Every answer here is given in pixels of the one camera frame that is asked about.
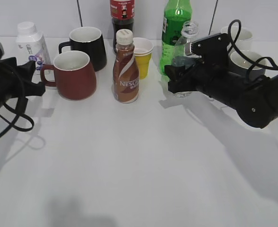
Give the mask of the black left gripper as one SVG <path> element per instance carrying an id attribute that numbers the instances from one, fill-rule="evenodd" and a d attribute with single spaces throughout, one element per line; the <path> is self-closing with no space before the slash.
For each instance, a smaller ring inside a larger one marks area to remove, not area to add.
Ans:
<path id="1" fill-rule="evenodd" d="M 44 82 L 36 84 L 31 82 L 36 70 L 36 64 L 33 61 L 18 65 L 16 57 L 2 59 L 3 55 L 4 48 L 0 42 L 0 108 L 7 100 L 18 97 L 18 112 L 24 113 L 27 107 L 27 97 L 42 96 L 45 93 L 45 84 Z"/>

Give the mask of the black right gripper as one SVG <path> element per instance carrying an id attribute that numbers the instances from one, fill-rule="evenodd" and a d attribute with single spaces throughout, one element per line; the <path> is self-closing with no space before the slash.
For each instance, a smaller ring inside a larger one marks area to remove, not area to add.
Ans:
<path id="1" fill-rule="evenodd" d="M 210 97 L 230 97 L 229 43 L 226 33 L 217 33 L 192 42 L 189 50 L 200 56 L 200 59 L 190 65 L 165 65 L 164 72 L 169 78 L 168 90 L 172 93 L 199 91 Z"/>

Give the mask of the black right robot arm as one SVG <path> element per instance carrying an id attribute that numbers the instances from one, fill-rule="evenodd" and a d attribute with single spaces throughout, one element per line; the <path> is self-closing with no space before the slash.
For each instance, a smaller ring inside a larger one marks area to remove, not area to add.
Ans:
<path id="1" fill-rule="evenodd" d="M 170 79 L 168 90 L 173 94 L 201 92 L 234 109 L 247 125 L 262 129 L 278 118 L 278 75 L 250 80 L 249 75 L 229 71 L 230 42 L 229 35 L 222 33 L 186 44 L 186 51 L 199 58 L 188 68 L 164 67 Z"/>

